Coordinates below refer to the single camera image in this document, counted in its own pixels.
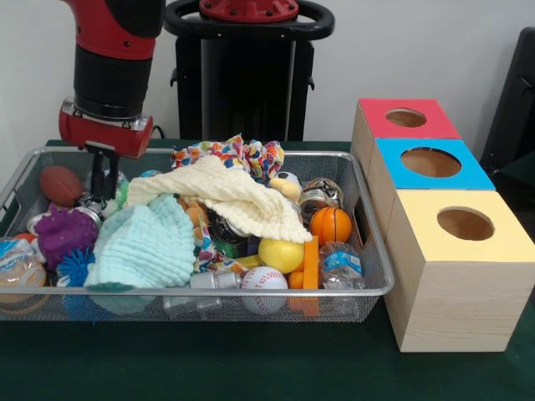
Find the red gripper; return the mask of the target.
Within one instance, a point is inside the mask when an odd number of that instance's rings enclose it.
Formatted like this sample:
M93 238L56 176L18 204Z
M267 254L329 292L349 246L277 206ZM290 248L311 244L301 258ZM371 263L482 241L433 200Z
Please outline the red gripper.
M97 119L78 108L73 98L65 99L59 111L59 133L63 141L78 147L94 146L115 152L108 157L108 175L102 168L103 153L99 150L94 153L90 191L99 199L115 198L119 177L117 155L140 158L147 149L153 127L153 118L144 114L131 121Z

